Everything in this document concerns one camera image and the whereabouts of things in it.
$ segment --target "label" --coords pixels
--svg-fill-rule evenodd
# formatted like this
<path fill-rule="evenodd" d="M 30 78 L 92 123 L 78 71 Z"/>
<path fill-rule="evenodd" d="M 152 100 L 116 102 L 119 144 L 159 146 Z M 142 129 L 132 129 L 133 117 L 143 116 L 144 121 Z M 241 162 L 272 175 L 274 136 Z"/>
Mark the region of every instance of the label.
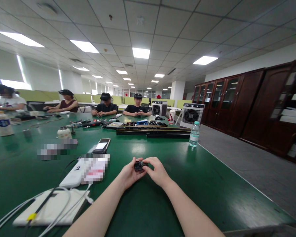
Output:
<path fill-rule="evenodd" d="M 8 119 L 1 119 L 0 120 L 0 127 L 7 127 L 10 125 L 10 121 Z"/>
<path fill-rule="evenodd" d="M 193 134 L 190 135 L 190 140 L 194 142 L 198 142 L 198 137 L 199 136 L 194 136 Z"/>

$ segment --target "man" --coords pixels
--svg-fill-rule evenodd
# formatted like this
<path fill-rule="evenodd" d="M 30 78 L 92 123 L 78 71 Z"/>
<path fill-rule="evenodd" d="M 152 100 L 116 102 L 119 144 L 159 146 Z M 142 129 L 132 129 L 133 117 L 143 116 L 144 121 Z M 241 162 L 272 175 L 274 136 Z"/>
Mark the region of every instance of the man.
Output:
<path fill-rule="evenodd" d="M 111 103 L 111 95 L 109 93 L 102 93 L 101 102 L 103 103 L 98 104 L 95 110 L 91 111 L 93 116 L 104 116 L 104 115 L 113 115 L 117 114 L 117 105 Z"/>
<path fill-rule="evenodd" d="M 148 107 L 141 106 L 142 95 L 136 93 L 134 96 L 135 104 L 129 105 L 123 112 L 124 115 L 130 116 L 150 116 L 151 113 L 148 112 Z"/>

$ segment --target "air cooler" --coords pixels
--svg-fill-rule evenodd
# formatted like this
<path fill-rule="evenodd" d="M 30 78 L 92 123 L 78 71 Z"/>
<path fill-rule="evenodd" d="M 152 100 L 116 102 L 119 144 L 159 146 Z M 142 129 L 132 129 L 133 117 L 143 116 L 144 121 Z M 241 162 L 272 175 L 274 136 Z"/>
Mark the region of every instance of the air cooler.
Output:
<path fill-rule="evenodd" d="M 152 101 L 152 115 L 165 116 L 167 113 L 167 101 Z"/>
<path fill-rule="evenodd" d="M 201 124 L 204 108 L 204 104 L 184 104 L 180 126 L 192 128 L 195 121 Z"/>

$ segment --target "blue label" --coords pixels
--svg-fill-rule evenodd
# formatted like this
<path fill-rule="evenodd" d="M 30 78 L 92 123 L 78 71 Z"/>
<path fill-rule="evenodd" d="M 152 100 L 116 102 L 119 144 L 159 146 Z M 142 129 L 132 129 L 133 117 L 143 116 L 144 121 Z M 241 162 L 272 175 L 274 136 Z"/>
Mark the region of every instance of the blue label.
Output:
<path fill-rule="evenodd" d="M 8 119 L 1 119 L 0 120 L 0 127 L 7 127 L 10 125 L 10 121 Z"/>

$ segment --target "white shirt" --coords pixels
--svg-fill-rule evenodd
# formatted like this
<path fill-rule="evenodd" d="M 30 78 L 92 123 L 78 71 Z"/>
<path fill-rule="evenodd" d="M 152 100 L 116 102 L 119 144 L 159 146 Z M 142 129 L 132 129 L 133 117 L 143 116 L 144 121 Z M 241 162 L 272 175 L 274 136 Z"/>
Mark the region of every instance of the white shirt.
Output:
<path fill-rule="evenodd" d="M 12 98 L 1 98 L 0 105 L 2 107 L 16 107 L 18 104 L 24 104 L 23 110 L 27 110 L 25 99 L 13 94 Z"/>

